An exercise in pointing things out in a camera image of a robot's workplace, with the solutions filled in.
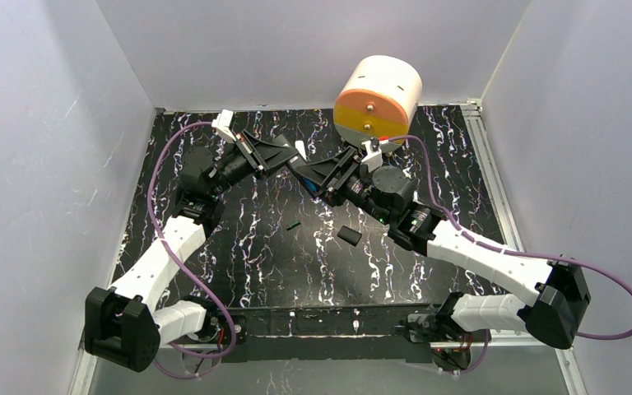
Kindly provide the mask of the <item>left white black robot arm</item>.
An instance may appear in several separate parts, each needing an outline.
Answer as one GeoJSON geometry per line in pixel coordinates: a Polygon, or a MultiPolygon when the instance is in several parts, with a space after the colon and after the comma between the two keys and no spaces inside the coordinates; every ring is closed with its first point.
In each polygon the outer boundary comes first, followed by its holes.
{"type": "Polygon", "coordinates": [[[209,328],[229,337],[216,357],[237,342],[234,320],[218,297],[186,297],[157,307],[163,291],[178,272],[189,275],[187,259],[198,251],[218,225],[224,210],[221,195],[247,177],[260,178],[302,159],[285,137],[264,142],[244,133],[224,133],[225,150],[215,158],[208,148],[192,146],[182,157],[179,185],[169,220],[156,240],[108,288],[95,287],[86,297],[85,351],[135,372],[155,359],[161,346],[209,328]]]}

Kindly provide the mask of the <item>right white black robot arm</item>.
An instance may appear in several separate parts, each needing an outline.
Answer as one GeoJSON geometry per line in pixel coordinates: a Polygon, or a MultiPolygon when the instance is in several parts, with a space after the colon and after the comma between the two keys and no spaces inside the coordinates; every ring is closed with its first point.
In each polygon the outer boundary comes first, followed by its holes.
{"type": "Polygon", "coordinates": [[[403,170],[373,166],[355,149],[308,163],[296,155],[290,172],[306,191],[331,206],[350,202],[388,227],[388,237],[408,251],[473,272],[506,295],[452,293],[433,325],[449,334],[480,330],[526,332],[555,349],[569,349],[591,301],[582,268],[561,258],[523,253],[456,228],[442,213],[416,200],[403,170]]]}

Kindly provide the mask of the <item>black remote battery cover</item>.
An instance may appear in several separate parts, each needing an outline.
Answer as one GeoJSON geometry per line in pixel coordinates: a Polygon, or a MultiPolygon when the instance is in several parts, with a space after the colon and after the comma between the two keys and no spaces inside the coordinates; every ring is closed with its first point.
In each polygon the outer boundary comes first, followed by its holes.
{"type": "Polygon", "coordinates": [[[344,225],[337,232],[337,237],[355,247],[360,242],[362,234],[359,231],[353,230],[352,228],[344,225]]]}

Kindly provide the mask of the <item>black tv remote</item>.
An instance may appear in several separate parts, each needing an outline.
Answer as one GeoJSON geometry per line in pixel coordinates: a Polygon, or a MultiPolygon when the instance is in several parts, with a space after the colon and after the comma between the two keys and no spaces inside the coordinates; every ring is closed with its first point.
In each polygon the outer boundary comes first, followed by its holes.
{"type": "Polygon", "coordinates": [[[299,184],[304,187],[306,192],[312,197],[317,198],[320,194],[318,182],[314,179],[312,171],[308,168],[307,161],[304,161],[300,155],[295,156],[291,160],[287,162],[287,168],[291,172],[291,174],[296,178],[299,184]],[[316,193],[310,192],[303,181],[303,178],[307,178],[312,180],[315,184],[318,185],[318,191],[316,193]]]}

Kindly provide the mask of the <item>blue battery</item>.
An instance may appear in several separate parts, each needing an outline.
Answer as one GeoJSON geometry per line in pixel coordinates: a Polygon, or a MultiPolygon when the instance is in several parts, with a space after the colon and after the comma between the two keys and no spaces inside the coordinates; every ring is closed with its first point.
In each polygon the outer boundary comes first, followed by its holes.
{"type": "Polygon", "coordinates": [[[312,192],[312,193],[316,193],[318,191],[318,185],[315,184],[312,180],[307,179],[307,178],[303,178],[304,184],[306,186],[306,188],[312,192]]]}

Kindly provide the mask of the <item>green black battery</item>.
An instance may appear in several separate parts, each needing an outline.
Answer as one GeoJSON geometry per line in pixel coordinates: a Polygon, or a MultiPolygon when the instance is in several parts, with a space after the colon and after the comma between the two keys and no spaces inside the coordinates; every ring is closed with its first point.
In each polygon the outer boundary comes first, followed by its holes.
{"type": "Polygon", "coordinates": [[[296,222],[288,225],[286,229],[287,230],[293,230],[294,228],[296,228],[297,226],[300,226],[300,225],[301,225],[301,222],[300,221],[296,221],[296,222]]]}

